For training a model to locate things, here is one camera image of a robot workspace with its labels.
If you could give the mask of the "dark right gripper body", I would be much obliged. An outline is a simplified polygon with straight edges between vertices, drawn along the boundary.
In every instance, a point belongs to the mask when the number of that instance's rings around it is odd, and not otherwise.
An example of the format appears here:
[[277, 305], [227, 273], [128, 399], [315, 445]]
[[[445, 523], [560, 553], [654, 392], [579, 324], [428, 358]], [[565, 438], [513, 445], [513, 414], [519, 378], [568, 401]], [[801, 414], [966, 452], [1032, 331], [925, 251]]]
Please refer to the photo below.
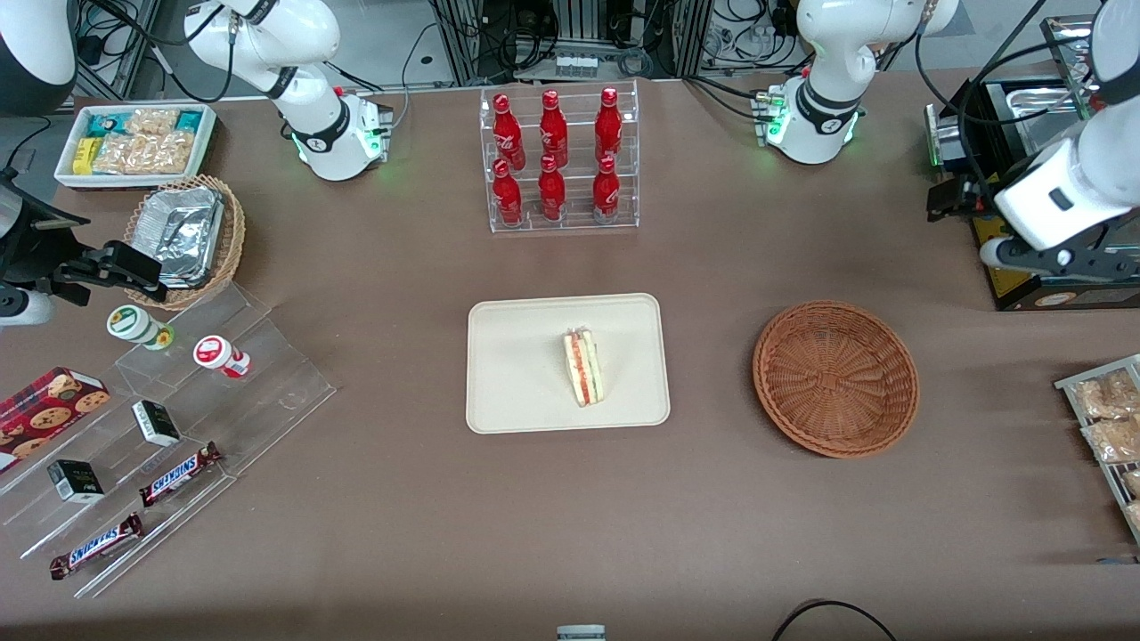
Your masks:
[[85, 245], [78, 242], [74, 228], [91, 220], [73, 216], [44, 200], [22, 190], [13, 175], [1, 178], [3, 186], [3, 281], [13, 285], [32, 283], [52, 275], [62, 263], [81, 258]]

